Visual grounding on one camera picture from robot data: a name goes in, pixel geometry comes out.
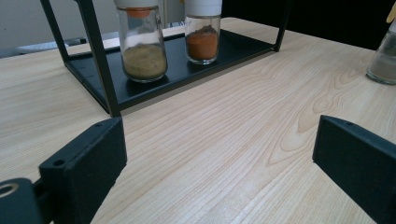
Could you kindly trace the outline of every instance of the glass jar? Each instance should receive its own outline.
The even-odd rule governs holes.
[[[366,75],[379,83],[396,85],[396,20],[375,52]]]
[[[124,74],[137,82],[158,80],[168,64],[158,0],[115,0]]]
[[[192,63],[213,63],[219,54],[221,0],[185,0],[186,55]]]

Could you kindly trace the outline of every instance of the wooden table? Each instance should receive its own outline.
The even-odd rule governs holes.
[[[275,43],[274,27],[221,26]],[[396,142],[396,88],[365,76],[373,55],[287,31],[278,53],[123,111],[128,164],[93,223],[373,223],[312,162],[320,115]],[[0,73],[0,181],[36,181],[42,161],[110,118],[57,50],[2,59]]]

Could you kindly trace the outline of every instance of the black tray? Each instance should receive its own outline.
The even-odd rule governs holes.
[[[258,55],[274,50],[268,44],[229,31],[220,31],[219,56],[211,64],[198,65],[188,61],[185,53],[184,34],[165,38],[168,70],[165,76],[150,83],[137,83],[129,80],[122,71],[120,48],[106,49],[119,109],[142,103],[167,91],[207,77],[218,71],[242,63]],[[95,66],[92,53],[73,55],[68,66],[70,71],[108,112],[106,98]]]

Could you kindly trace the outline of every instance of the white lid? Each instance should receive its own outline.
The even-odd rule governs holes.
[[[389,27],[389,30],[392,31],[393,33],[396,33],[396,19],[393,20],[392,25]]]
[[[218,16],[222,0],[184,0],[186,16]]]
[[[114,0],[116,7],[155,7],[159,0]]]

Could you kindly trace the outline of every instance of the black shelf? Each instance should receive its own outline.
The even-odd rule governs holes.
[[[106,58],[120,110],[139,104],[174,88],[272,51],[274,45],[225,30],[220,31],[219,57],[211,64],[188,61],[184,35],[165,38],[168,70],[163,78],[150,83],[129,80],[122,71],[120,48],[107,49]],[[68,68],[98,103],[108,112],[105,93],[91,53],[70,57]]]
[[[92,0],[75,0],[92,50],[92,52],[78,55],[68,54],[50,0],[40,1],[64,65],[113,118],[119,117],[121,110],[132,105],[269,51],[279,51],[292,3],[292,0],[287,0],[275,44],[221,30],[218,58],[211,64],[199,65],[190,63],[186,57],[184,34],[166,37],[168,70],[165,76],[154,82],[137,83],[123,74],[120,48],[104,48]]]

